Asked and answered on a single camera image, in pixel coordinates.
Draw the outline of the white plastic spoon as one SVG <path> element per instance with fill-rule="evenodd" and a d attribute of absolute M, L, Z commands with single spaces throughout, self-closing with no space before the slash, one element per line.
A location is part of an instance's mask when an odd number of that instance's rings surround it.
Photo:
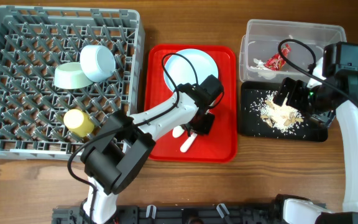
<path fill-rule="evenodd" d="M 176 126 L 172 130 L 172 136 L 174 138 L 179 138 L 184 132 L 185 132 L 185 130 L 181 126 Z"/>

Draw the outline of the rice and food scraps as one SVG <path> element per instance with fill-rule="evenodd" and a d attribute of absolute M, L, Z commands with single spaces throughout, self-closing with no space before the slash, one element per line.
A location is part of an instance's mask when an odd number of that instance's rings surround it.
<path fill-rule="evenodd" d="M 298 110 L 285 105 L 287 98 L 281 106 L 273 102 L 277 91 L 255 90 L 252 93 L 257 93 L 257 97 L 251 101 L 250 111 L 257 115 L 257 124 L 267 128 L 269 134 L 301 136 L 300 131 L 309 127 Z"/>

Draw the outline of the white plastic fork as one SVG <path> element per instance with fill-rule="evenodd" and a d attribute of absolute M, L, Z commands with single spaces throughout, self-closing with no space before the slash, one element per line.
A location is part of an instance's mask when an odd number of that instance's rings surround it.
<path fill-rule="evenodd" d="M 181 145 L 180 152 L 186 153 L 189 150 L 190 146 L 193 144 L 196 137 L 197 137 L 197 134 L 192 133 L 190 135 L 190 137 L 188 137 L 187 140 Z"/>

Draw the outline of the green plastic saucer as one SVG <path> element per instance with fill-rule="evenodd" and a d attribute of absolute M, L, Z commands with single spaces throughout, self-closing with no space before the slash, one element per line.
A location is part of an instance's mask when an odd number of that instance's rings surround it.
<path fill-rule="evenodd" d="M 79 62 L 68 62 L 56 67 L 53 84 L 61 89 L 73 90 L 93 82 L 85 75 Z"/>

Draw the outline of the white paper napkin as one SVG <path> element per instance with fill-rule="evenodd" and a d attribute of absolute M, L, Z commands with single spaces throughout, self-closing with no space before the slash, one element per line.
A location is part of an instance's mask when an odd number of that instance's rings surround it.
<path fill-rule="evenodd" d="M 275 72 L 265 66 L 263 61 L 254 58 L 253 62 L 255 63 L 255 66 L 250 66 L 250 68 L 256 70 L 259 77 L 262 77 L 266 80 L 271 80 L 277 76 Z"/>

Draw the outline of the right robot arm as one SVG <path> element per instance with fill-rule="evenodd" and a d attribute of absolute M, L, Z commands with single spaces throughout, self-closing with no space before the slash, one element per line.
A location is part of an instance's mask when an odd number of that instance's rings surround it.
<path fill-rule="evenodd" d="M 332 212 L 308 199 L 284 196 L 278 219 L 285 223 L 358 223 L 358 45 L 337 42 L 325 46 L 319 75 L 313 73 L 316 62 L 304 70 L 281 50 L 278 54 L 289 66 L 317 82 L 310 86 L 285 78 L 274 103 L 291 106 L 319 123 L 323 122 L 323 113 L 335 113 L 342 134 L 346 173 L 341 212 Z"/>

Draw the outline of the light blue round plate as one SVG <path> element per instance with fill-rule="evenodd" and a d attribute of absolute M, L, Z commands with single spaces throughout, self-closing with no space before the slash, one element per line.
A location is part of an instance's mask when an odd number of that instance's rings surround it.
<path fill-rule="evenodd" d="M 219 78 L 218 66 L 206 52 L 198 49 L 183 49 L 177 51 L 177 54 L 184 56 L 190 61 L 196 71 L 199 84 L 202 84 L 210 75 Z M 183 57 L 168 55 L 164 58 L 163 64 L 176 86 L 179 84 L 196 83 L 194 71 Z"/>

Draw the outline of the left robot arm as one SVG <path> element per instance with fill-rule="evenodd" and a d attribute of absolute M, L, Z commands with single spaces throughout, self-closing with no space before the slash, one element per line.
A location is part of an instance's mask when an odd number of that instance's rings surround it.
<path fill-rule="evenodd" d="M 201 84 L 179 84 L 168 100 L 150 110 L 130 116 L 114 112 L 80 157 L 89 184 L 82 205 L 84 219 L 88 223 L 112 219 L 117 196 L 137 177 L 157 140 L 175 127 L 188 134 L 208 134 L 214 121 L 209 110 L 223 93 L 223 84 L 210 75 Z"/>

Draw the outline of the light blue plastic bowl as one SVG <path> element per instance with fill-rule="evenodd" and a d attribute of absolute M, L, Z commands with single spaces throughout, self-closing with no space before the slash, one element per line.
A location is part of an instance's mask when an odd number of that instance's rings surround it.
<path fill-rule="evenodd" d="M 112 76 L 116 62 L 112 52 L 103 45 L 86 45 L 80 53 L 80 65 L 92 82 L 103 82 Z"/>

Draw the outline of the yellow plastic cup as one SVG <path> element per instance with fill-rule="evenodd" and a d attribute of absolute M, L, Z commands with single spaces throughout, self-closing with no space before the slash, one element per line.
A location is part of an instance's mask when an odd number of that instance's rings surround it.
<path fill-rule="evenodd" d="M 63 123 L 69 131 L 81 138 L 91 134 L 95 128 L 90 116 L 78 109 L 68 110 L 63 117 Z"/>

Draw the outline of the red snack wrapper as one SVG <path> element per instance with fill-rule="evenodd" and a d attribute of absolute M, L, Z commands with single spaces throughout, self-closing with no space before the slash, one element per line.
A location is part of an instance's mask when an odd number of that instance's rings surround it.
<path fill-rule="evenodd" d="M 288 44 L 285 44 L 284 47 L 281 48 L 280 53 L 283 54 L 285 57 L 288 57 L 288 54 L 291 52 L 291 48 Z M 268 59 L 264 63 L 264 67 L 268 68 L 273 71 L 279 71 L 282 67 L 286 64 L 286 61 L 282 58 L 282 56 L 277 53 L 270 59 Z"/>

